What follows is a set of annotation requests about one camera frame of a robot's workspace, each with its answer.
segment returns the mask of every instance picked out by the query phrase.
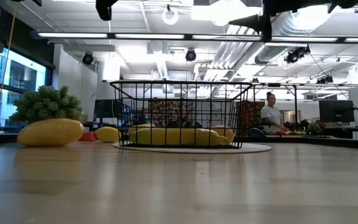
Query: window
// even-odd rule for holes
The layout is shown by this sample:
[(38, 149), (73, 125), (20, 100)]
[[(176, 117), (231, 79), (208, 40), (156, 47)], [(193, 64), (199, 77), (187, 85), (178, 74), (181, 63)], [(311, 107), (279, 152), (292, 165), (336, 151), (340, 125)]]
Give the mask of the window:
[(23, 99), (23, 90), (37, 91), (39, 86), (45, 85), (46, 73), (46, 67), (13, 51), (8, 54), (7, 49), (4, 49), (0, 54), (0, 85), (4, 84), (0, 93), (0, 132), (3, 129), (5, 133), (17, 133), (27, 124), (9, 120), (17, 108), (13, 102)]

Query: yellow squash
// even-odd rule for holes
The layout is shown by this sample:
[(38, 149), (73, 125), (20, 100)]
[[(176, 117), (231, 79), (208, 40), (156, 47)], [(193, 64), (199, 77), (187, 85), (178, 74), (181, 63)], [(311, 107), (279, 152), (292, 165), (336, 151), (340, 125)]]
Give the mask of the yellow squash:
[(133, 125), (132, 127), (129, 128), (128, 130), (128, 135), (131, 135), (132, 133), (134, 133), (135, 131), (144, 129), (144, 128), (149, 128), (149, 127), (155, 127), (154, 124), (139, 124), (139, 125)]
[(215, 131), (207, 129), (179, 129), (179, 128), (153, 128), (141, 129), (129, 136), (129, 140), (136, 144), (151, 145), (188, 145), (188, 146), (218, 146), (229, 145), (226, 137)]
[(234, 140), (233, 130), (227, 126), (219, 125), (213, 126), (211, 130), (216, 131), (220, 136), (226, 137), (230, 143)]
[(120, 132), (117, 128), (102, 127), (95, 131), (96, 136), (100, 141), (104, 142), (116, 142), (121, 137)]
[(84, 126), (79, 121), (54, 118), (27, 125), (17, 135), (17, 142), (25, 146), (64, 146), (83, 134)]

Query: white ceiling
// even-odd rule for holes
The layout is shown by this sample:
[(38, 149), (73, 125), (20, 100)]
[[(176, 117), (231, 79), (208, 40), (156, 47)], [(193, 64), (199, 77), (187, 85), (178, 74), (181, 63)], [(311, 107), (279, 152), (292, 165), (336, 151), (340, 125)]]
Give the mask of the white ceiling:
[[(11, 0), (0, 0), (0, 6), (12, 12), (13, 5), (17, 4), (17, 17), (39, 31), (56, 32), (162, 32), (162, 33), (197, 33), (197, 34), (222, 34), (228, 26), (216, 26), (211, 21), (191, 20), (190, 12), (192, 1), (182, 1), (181, 6), (175, 2), (172, 8), (178, 9), (179, 20), (174, 25), (167, 25), (162, 20), (164, 4), (151, 6), (147, 1), (144, 2), (144, 14), (138, 3), (129, 4), (125, 1), (118, 1), (112, 7), (112, 21), (102, 21), (94, 3), (82, 2), (61, 2), (44, 0), (43, 6), (38, 7), (31, 1), (12, 2)], [(329, 20), (317, 28), (313, 35), (358, 35), (358, 14), (353, 9), (342, 10), (334, 13)], [(156, 70), (155, 63), (151, 60), (138, 60), (144, 58), (146, 53), (147, 41), (129, 40), (79, 40), (71, 41), (71, 45), (103, 44), (114, 45), (118, 52), (127, 61), (127, 66), (122, 68), (122, 72), (130, 73), (150, 73)], [(195, 48), (198, 56), (212, 60), (219, 50), (219, 42), (184, 42), (169, 41), (169, 46), (180, 46)], [(330, 68), (338, 63), (343, 63), (351, 57), (358, 56), (358, 45), (335, 45), (335, 44), (311, 44), (312, 54), (321, 64), (322, 69)], [(336, 62), (337, 57), (343, 57), (341, 62)], [(188, 70), (193, 71), (195, 63), (186, 63), (185, 60), (169, 60), (167, 67), (169, 70)], [(271, 76), (271, 81), (282, 80), (277, 77), (304, 77), (319, 73), (321, 70), (315, 65), (312, 58), (304, 58), (298, 64), (283, 69), (281, 66), (266, 67), (263, 72)], [(346, 71), (338, 72), (339, 77), (343, 77)]]

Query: wire basket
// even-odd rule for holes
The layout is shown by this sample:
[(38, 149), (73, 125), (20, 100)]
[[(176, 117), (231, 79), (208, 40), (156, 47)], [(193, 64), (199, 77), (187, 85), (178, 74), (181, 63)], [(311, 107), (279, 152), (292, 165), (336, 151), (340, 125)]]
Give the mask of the wire basket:
[(120, 80), (110, 85), (120, 146), (242, 147), (235, 138), (244, 136), (251, 83)]

